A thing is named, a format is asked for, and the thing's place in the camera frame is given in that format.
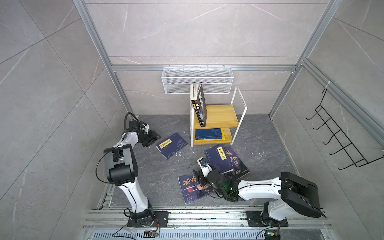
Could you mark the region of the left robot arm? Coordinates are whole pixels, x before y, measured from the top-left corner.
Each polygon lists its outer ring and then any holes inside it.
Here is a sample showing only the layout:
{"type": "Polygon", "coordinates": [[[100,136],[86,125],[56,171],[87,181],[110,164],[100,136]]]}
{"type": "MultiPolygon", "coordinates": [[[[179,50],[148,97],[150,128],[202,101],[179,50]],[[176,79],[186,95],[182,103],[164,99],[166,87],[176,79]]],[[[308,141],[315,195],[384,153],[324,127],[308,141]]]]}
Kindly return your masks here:
{"type": "Polygon", "coordinates": [[[148,147],[159,138],[149,125],[140,123],[138,127],[126,129],[112,148],[104,149],[106,183],[123,191],[131,205],[130,219],[143,227],[150,227],[154,223],[155,214],[138,181],[139,167],[134,146],[141,143],[143,147],[148,147]]]}

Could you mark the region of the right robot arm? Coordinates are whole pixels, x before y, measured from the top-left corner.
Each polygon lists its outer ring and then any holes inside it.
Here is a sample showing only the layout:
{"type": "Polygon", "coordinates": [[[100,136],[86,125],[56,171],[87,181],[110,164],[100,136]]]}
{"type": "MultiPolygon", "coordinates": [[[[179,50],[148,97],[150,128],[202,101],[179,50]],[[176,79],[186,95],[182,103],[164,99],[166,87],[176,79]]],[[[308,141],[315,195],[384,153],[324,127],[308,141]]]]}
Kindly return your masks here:
{"type": "Polygon", "coordinates": [[[295,214],[310,218],[324,216],[320,207],[318,186],[290,172],[282,172],[280,177],[264,181],[229,179],[207,166],[194,171],[194,174],[197,182],[203,188],[211,187],[218,199],[233,203],[240,200],[267,199],[260,214],[265,226],[276,226],[295,214]]]}

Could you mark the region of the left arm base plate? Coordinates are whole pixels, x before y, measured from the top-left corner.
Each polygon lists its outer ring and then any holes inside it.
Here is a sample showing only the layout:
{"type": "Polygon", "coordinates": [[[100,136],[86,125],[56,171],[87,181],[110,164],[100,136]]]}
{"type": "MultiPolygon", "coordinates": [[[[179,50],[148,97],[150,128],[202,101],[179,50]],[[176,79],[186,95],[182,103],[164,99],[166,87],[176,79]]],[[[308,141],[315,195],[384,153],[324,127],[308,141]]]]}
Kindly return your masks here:
{"type": "Polygon", "coordinates": [[[145,212],[134,214],[133,218],[129,220],[128,227],[137,228],[166,228],[169,221],[169,212],[166,211],[155,211],[151,215],[145,212]]]}

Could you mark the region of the purple Guiguzi book front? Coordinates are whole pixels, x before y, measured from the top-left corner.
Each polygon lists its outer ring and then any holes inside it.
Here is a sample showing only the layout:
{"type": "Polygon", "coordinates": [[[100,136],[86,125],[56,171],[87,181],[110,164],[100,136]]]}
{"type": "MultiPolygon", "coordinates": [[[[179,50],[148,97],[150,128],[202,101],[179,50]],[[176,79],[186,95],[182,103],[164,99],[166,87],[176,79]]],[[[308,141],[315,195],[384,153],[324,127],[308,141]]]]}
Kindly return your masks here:
{"type": "Polygon", "coordinates": [[[185,204],[191,204],[211,193],[212,189],[208,187],[199,187],[199,182],[194,173],[179,177],[179,184],[185,204]]]}

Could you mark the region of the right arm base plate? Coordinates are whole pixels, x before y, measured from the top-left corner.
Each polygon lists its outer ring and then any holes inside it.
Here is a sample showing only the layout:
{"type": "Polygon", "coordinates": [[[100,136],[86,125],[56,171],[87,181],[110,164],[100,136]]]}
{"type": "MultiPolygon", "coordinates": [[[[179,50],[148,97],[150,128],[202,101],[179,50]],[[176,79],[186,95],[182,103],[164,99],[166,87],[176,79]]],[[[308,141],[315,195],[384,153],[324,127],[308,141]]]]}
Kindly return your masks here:
{"type": "Polygon", "coordinates": [[[288,227],[287,219],[274,220],[262,211],[246,211],[249,227],[288,227]]]}

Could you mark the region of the black wolf book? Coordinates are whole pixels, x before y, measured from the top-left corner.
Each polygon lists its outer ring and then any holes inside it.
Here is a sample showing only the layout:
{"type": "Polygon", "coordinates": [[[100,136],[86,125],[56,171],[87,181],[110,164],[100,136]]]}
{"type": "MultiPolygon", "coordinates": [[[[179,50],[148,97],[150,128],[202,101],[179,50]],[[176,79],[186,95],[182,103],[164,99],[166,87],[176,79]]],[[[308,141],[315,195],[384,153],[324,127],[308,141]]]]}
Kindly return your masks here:
{"type": "Polygon", "coordinates": [[[196,104],[198,106],[199,116],[200,116],[200,125],[205,127],[207,123],[207,105],[204,95],[204,89],[202,84],[195,84],[194,95],[196,104]]]}

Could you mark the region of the navy book yellow label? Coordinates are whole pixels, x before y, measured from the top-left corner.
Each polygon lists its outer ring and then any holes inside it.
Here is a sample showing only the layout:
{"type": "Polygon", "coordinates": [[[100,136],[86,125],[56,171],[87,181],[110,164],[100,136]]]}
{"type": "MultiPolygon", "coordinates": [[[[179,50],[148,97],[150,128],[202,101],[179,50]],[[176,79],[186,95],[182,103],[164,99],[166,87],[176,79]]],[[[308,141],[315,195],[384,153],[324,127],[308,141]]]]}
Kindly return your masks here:
{"type": "Polygon", "coordinates": [[[157,144],[156,148],[166,159],[169,159],[187,145],[187,141],[179,133],[174,133],[157,144]]]}

